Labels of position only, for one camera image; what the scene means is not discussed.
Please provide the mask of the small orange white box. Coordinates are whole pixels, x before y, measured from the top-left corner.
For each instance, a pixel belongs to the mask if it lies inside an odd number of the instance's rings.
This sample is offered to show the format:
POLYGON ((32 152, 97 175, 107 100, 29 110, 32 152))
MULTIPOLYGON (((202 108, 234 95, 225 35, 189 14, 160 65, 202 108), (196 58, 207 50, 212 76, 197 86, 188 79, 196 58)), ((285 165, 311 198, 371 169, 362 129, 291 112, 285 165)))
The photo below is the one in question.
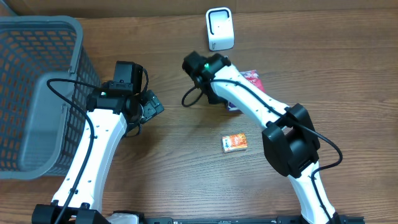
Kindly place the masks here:
POLYGON ((248 142, 244 133, 223 136, 221 143, 224 153, 242 151, 248 147, 248 142))

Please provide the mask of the dark grey plastic basket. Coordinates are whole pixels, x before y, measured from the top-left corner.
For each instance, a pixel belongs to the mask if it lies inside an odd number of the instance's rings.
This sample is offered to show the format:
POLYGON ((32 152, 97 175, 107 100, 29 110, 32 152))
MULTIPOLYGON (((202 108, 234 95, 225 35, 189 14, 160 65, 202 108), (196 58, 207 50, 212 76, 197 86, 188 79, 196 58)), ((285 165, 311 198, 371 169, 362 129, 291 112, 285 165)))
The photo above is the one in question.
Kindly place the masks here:
POLYGON ((100 78, 68 16, 1 18, 1 178, 64 176, 100 78))

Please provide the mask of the purple red tissue pack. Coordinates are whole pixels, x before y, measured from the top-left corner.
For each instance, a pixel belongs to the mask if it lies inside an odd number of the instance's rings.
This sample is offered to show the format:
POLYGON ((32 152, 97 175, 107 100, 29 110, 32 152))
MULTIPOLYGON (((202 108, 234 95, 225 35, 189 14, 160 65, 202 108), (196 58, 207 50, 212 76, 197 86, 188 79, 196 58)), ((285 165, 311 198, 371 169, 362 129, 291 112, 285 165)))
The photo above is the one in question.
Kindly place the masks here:
MULTIPOLYGON (((250 83, 252 83, 254 86, 256 86, 258 89, 260 89, 262 92, 266 92, 264 89, 264 86, 262 84, 262 80, 260 79, 259 74, 257 73, 257 70, 248 70, 245 72, 240 72, 240 74, 247 79, 250 83)), ((234 113, 240 113, 240 110, 232 104, 230 101, 227 102, 226 104, 226 109, 229 112, 234 112, 234 113)))

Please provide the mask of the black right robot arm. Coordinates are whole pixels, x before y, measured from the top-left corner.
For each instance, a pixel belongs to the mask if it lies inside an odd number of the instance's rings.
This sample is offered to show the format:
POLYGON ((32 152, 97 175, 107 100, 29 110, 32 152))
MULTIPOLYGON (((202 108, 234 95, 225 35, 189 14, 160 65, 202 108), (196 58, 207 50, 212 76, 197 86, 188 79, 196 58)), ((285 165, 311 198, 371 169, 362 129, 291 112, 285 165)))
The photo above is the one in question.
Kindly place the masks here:
POLYGON ((230 102, 250 117, 261 129, 264 155, 276 172, 288 177, 301 208, 305 223, 339 223, 340 217, 329 202, 320 171, 337 166, 340 160, 321 166, 320 141, 339 147, 315 131, 308 111, 300 104, 289 107, 244 78, 228 57, 188 54, 183 70, 208 97, 211 104, 230 102))

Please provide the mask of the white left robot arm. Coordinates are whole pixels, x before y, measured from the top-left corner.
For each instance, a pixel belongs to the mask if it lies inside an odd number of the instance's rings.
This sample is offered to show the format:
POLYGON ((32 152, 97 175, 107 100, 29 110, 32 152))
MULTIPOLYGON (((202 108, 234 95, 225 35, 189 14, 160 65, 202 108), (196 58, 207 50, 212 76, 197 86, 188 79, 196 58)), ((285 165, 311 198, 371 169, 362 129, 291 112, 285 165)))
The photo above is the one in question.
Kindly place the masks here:
POLYGON ((139 212, 119 210, 104 217, 101 210, 120 140, 164 110, 148 82, 143 66, 118 61, 111 81, 91 87, 84 110, 68 102, 84 116, 84 132, 63 183, 50 204, 35 206, 32 223, 145 223, 139 212))

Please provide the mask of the white barcode scanner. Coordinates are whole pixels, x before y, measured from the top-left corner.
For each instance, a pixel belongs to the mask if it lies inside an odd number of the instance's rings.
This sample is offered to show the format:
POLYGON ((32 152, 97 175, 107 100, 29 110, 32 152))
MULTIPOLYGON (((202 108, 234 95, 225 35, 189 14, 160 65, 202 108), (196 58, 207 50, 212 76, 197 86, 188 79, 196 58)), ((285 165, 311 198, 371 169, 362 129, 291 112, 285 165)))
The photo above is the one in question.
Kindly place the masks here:
POLYGON ((234 46, 231 10, 227 7, 209 9, 205 14, 210 51, 228 50, 234 46))

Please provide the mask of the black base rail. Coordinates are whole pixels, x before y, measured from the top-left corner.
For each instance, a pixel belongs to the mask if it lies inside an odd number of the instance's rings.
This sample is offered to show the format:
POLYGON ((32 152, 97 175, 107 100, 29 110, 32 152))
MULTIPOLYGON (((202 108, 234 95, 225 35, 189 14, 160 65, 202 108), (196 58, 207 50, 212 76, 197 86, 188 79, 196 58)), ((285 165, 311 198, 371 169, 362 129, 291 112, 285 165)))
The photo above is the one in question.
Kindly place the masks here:
POLYGON ((146 218, 147 224, 301 224, 305 221, 300 216, 282 216, 277 218, 199 218, 173 219, 146 218))

